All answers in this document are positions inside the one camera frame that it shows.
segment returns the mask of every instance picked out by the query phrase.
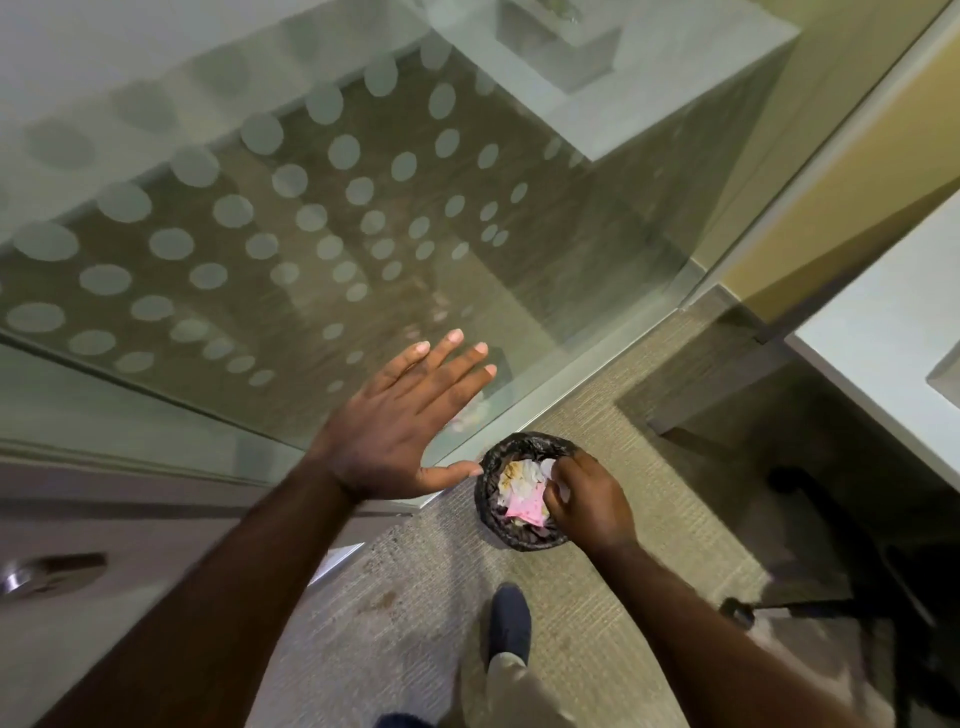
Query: black trash bag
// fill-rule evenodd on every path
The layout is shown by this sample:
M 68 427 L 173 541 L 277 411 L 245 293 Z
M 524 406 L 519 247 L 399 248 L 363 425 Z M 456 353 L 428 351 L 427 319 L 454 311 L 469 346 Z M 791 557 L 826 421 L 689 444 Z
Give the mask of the black trash bag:
M 483 474 L 477 478 L 473 489 L 480 521 L 489 528 L 504 544 L 516 551 L 540 551 L 553 548 L 567 542 L 566 536 L 553 519 L 547 519 L 543 528 L 530 523 L 516 525 L 513 519 L 506 518 L 507 507 L 498 505 L 497 484 L 500 474 L 508 463 L 514 460 L 546 460 L 572 456 L 577 446 L 569 440 L 542 432 L 515 432 L 487 450 L 480 466 Z

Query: hand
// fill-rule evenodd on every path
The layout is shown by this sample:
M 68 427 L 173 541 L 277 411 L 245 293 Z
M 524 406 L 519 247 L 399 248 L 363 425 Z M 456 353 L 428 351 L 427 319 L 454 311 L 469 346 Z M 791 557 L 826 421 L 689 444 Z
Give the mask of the hand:
M 487 345 L 477 344 L 444 364 L 464 340 L 458 328 L 436 349 L 421 341 L 391 361 L 326 421 L 301 466 L 328 475 L 354 499 L 435 493 L 483 470 L 464 460 L 421 468 L 426 446 L 496 374 Z
M 553 466 L 543 502 L 563 533 L 593 558 L 611 546 L 636 543 L 634 513 L 623 489 L 592 455 L 577 450 Z M 561 498 L 560 480 L 570 491 Z

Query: shoe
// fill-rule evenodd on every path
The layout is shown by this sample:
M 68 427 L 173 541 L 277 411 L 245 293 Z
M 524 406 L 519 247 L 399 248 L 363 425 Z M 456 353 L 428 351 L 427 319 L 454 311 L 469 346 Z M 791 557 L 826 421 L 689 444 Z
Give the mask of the shoe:
M 373 728 L 434 728 L 434 725 L 409 713 L 387 713 L 376 720 Z
M 523 592 L 516 584 L 501 584 L 490 606 L 490 631 L 487 637 L 487 666 L 494 655 L 509 652 L 530 663 L 533 620 Z

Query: crumpled paper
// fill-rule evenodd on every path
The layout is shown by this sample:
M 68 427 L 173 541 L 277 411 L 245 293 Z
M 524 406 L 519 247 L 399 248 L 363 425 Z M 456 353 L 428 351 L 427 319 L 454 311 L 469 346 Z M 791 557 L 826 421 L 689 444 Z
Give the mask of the crumpled paper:
M 552 458 L 547 458 L 539 463 L 533 460 L 507 463 L 497 483 L 497 503 L 507 506 L 507 518 L 543 527 L 550 517 L 543 503 L 543 491 L 553 472 L 554 462 Z

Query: pant leg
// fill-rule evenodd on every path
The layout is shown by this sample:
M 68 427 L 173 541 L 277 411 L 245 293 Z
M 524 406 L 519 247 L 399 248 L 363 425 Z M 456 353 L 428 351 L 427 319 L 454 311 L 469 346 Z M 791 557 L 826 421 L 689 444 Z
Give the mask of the pant leg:
M 573 728 L 573 716 L 560 707 L 523 661 L 503 652 L 487 670 L 487 707 L 496 728 Z

